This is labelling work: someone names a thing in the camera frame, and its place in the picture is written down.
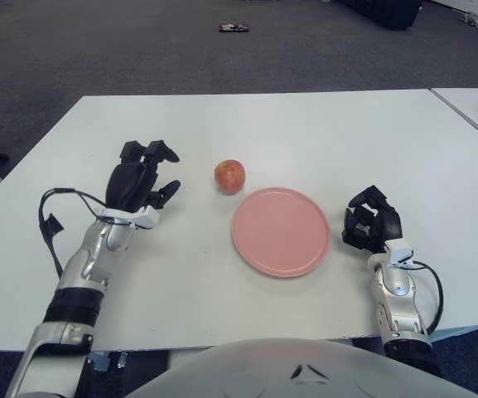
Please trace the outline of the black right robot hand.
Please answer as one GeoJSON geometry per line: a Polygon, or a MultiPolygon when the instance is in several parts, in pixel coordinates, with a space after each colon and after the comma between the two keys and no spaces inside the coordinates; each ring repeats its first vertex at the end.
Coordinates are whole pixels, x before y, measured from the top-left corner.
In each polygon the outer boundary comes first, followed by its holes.
{"type": "Polygon", "coordinates": [[[387,197],[372,185],[352,198],[345,209],[342,240],[359,250],[384,253],[385,242],[403,237],[401,220],[387,197]]]}

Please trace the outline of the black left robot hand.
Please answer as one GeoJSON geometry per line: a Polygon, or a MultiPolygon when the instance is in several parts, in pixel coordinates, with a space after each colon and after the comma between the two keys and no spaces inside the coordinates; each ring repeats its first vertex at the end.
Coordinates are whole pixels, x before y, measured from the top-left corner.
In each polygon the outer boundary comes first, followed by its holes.
{"type": "Polygon", "coordinates": [[[106,188],[105,203],[108,208],[130,213],[147,206],[160,210],[181,186],[178,180],[174,180],[158,191],[152,190],[159,164],[180,161],[163,140],[151,141],[146,147],[138,141],[126,142],[120,159],[106,188]]]}

